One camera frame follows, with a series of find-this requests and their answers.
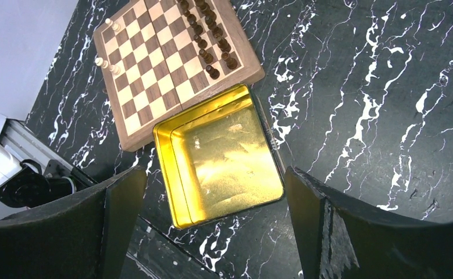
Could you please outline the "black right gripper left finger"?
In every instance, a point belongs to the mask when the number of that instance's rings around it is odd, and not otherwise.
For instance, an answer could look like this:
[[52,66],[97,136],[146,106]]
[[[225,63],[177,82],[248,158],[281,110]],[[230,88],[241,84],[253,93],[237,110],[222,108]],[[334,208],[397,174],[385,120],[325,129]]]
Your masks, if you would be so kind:
[[146,183],[135,166],[0,220],[0,278],[119,278]]

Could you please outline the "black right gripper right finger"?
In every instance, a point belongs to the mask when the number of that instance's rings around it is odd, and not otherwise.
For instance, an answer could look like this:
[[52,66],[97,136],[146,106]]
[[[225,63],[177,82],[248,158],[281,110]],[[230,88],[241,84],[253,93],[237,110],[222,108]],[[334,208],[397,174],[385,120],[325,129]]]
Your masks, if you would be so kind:
[[284,187],[305,278],[453,278],[453,222],[379,209],[296,167]]

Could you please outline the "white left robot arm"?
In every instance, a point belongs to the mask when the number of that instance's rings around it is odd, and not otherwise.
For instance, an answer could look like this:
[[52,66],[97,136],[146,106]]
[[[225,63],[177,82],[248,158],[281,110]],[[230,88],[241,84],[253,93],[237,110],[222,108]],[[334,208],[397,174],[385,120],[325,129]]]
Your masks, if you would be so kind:
[[0,220],[75,194],[80,187],[57,160],[43,170],[35,160],[19,160],[0,145]]

